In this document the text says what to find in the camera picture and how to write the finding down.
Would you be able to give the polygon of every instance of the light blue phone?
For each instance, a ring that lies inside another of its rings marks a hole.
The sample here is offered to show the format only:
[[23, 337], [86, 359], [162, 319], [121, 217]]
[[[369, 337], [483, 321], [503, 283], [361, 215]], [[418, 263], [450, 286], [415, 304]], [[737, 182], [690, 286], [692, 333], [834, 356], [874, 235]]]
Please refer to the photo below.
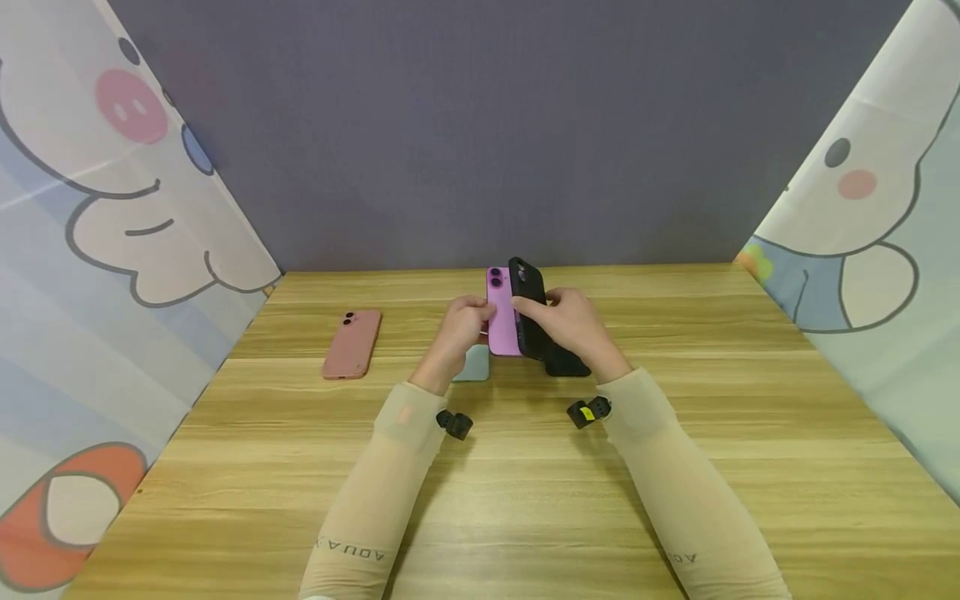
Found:
[[474, 344], [467, 350], [467, 363], [454, 381], [486, 381], [490, 378], [490, 347]]

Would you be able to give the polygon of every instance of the pink nose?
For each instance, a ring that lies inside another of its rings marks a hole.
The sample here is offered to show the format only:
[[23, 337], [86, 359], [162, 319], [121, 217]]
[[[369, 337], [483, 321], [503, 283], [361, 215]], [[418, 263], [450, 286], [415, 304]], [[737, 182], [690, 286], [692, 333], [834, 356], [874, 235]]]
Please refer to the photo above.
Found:
[[94, 86], [97, 108], [130, 141], [154, 144], [167, 133], [167, 113], [154, 91], [133, 73], [110, 69]]

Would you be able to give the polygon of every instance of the beige arm sleeve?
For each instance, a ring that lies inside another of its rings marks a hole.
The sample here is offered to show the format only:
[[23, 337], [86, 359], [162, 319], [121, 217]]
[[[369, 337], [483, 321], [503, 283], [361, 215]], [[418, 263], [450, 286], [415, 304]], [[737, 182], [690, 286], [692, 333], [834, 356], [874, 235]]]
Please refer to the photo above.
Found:
[[373, 437], [326, 514], [303, 573], [300, 598], [374, 600], [383, 595], [423, 478], [445, 432], [446, 400], [394, 387]]
[[790, 598], [747, 509], [690, 440], [653, 377], [638, 369], [599, 387], [607, 434], [691, 600]]

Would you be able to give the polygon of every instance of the pink phone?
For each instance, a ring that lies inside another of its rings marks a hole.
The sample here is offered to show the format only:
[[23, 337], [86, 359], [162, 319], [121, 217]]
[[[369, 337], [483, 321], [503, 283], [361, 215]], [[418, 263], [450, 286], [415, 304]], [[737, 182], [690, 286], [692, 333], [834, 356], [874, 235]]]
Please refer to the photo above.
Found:
[[359, 379], [367, 374], [381, 318], [379, 310], [357, 310], [343, 316], [321, 369], [324, 379]]
[[497, 356], [522, 356], [516, 341], [516, 316], [510, 304], [512, 296], [507, 268], [490, 267], [487, 270], [487, 302], [496, 305], [496, 314], [490, 319], [487, 337], [491, 354]]

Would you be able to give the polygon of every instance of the black phone case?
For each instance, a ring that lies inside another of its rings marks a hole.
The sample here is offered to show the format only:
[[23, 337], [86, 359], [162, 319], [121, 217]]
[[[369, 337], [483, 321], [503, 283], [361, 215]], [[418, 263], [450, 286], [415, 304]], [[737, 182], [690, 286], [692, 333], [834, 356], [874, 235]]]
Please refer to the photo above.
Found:
[[[508, 263], [510, 269], [510, 285], [514, 296], [523, 296], [546, 304], [546, 291], [543, 289], [543, 276], [536, 267], [531, 266], [522, 258], [514, 256]], [[519, 324], [516, 328], [516, 340], [520, 352], [528, 357], [542, 360], [547, 348], [553, 340], [535, 321], [519, 315]]]

